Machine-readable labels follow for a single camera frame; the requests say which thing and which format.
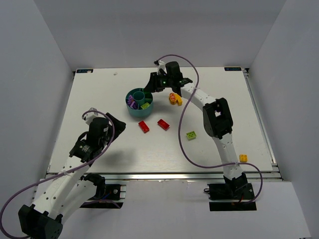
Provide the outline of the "yellow orange lego figure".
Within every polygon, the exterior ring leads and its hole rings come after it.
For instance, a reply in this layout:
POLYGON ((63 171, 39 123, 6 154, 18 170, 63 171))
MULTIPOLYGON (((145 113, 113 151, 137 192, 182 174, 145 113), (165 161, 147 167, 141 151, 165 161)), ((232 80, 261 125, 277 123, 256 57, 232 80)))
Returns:
POLYGON ((178 106, 181 106, 182 105, 182 98, 181 96, 179 96, 178 94, 176 93, 170 93, 169 95, 169 102, 172 104, 172 105, 178 105, 178 106))

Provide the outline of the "lime lego brick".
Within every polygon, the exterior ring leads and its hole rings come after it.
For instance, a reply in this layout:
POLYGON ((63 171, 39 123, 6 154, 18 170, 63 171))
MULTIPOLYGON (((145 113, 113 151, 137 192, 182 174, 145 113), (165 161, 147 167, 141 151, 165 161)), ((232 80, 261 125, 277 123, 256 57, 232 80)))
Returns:
POLYGON ((142 109, 142 110, 145 110, 145 109, 147 109, 149 106, 150 106, 149 103, 144 103, 144 104, 141 105, 141 109, 142 109))

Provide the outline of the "purple lego brick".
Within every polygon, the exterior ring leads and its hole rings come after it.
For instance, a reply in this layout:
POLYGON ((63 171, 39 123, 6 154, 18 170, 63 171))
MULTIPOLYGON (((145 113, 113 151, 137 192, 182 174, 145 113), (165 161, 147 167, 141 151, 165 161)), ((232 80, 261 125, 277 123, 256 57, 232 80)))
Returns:
POLYGON ((127 98, 127 105, 130 107, 135 102, 132 95, 129 95, 127 98))
POLYGON ((139 105, 135 102, 135 101, 132 101, 130 104, 129 104, 129 107, 133 110, 138 110, 139 109, 139 105))

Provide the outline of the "pale green sloped lego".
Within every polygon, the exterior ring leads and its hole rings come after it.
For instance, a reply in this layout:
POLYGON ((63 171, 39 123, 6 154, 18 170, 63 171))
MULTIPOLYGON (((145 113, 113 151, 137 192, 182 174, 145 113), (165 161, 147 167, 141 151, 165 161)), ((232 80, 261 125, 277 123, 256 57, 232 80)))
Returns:
POLYGON ((186 137, 187 137, 188 140, 196 139, 196 133, 195 133, 195 131, 187 132, 187 133, 186 133, 186 137))

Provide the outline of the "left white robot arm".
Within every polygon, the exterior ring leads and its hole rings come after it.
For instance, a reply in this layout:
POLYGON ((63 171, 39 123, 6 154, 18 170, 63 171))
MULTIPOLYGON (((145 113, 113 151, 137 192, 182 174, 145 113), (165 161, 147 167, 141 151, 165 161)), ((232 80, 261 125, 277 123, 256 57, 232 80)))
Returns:
POLYGON ((82 205, 105 201, 105 178, 89 173, 94 160, 125 129, 126 123, 106 113, 90 110, 83 117, 89 126, 80 134, 62 170, 30 206, 23 205, 18 217, 22 232, 32 239, 56 239, 63 224, 82 205))

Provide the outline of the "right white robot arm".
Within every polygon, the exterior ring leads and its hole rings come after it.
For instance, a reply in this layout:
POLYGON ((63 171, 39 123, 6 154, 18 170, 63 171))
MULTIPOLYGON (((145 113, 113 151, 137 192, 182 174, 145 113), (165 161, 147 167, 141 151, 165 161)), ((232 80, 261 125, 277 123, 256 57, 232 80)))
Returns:
POLYGON ((186 106, 193 103, 203 114, 205 132, 213 139, 223 168, 225 191, 232 198, 238 197, 248 184, 247 177, 239 165, 232 139, 233 119, 225 98, 214 98, 198 88, 197 83, 185 78, 176 61, 164 63, 157 60, 158 67, 152 72, 144 88, 146 92, 161 92, 166 88, 187 99, 186 106))

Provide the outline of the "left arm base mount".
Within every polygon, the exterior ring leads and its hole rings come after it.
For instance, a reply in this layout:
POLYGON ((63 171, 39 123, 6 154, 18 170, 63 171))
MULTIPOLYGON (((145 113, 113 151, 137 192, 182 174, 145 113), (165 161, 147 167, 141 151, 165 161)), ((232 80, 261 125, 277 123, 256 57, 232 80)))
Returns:
POLYGON ((80 208, 120 209, 126 197, 126 184, 106 182, 104 191, 87 200, 80 208))

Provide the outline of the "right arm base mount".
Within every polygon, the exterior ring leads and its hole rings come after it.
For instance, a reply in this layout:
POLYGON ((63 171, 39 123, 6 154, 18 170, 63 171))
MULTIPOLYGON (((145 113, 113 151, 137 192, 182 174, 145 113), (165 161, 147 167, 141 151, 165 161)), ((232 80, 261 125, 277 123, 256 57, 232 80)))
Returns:
POLYGON ((238 193, 232 194, 226 184, 208 184, 203 192, 209 198, 209 210, 211 212, 240 212, 257 211, 255 202, 248 201, 255 197, 251 183, 248 183, 238 193))

